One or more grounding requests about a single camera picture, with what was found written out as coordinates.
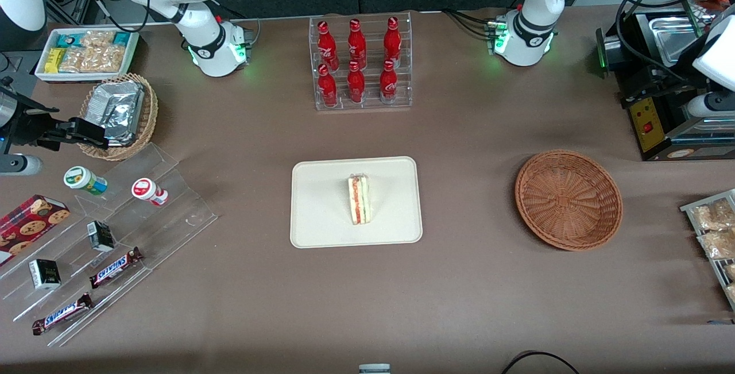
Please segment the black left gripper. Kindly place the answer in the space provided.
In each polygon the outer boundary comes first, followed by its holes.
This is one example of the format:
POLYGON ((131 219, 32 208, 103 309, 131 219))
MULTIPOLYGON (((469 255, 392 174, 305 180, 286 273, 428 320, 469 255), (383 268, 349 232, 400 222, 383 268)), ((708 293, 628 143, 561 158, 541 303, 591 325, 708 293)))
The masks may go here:
POLYGON ((634 102, 624 109, 627 112, 658 112, 657 101, 645 98, 696 90, 690 82, 678 80, 652 65, 645 66, 636 73, 634 84, 632 94, 621 93, 621 102, 634 102))

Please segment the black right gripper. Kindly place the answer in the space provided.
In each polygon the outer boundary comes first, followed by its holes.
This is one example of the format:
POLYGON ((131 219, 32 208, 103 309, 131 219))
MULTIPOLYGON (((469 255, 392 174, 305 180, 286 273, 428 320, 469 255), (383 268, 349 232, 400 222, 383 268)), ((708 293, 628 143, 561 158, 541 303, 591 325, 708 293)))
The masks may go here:
POLYGON ((84 118, 58 122, 51 116, 57 112, 57 107, 45 107, 24 95, 5 93, 5 148, 13 145, 60 148, 58 142, 87 145, 103 151, 109 148, 105 128, 84 118), (49 131, 55 130, 58 142, 47 137, 49 131))

